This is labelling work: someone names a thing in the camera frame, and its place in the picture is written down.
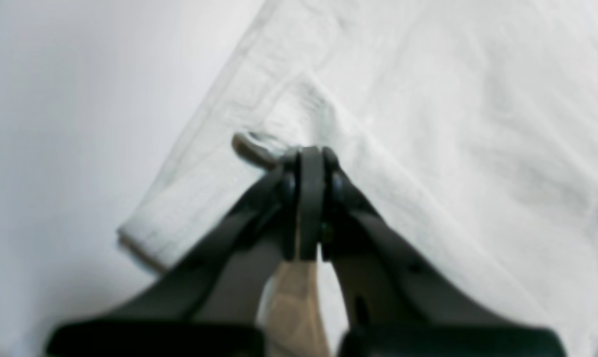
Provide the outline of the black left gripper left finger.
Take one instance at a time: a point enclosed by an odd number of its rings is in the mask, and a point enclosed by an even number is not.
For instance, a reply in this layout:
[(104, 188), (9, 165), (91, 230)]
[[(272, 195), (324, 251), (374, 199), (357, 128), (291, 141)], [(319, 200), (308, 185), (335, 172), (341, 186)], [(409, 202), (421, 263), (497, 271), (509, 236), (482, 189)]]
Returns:
[(149, 289), (52, 333), (48, 357), (267, 357), (265, 285), (296, 255), (300, 159), (292, 149)]

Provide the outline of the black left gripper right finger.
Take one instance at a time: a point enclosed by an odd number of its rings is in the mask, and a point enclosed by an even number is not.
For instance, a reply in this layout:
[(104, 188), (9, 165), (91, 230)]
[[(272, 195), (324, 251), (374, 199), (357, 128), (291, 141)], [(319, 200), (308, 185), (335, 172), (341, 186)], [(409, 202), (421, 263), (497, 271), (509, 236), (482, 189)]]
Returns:
[(340, 357), (563, 357), (557, 335), (484, 307), (392, 230), (332, 149), (322, 151), (322, 253), (349, 321)]

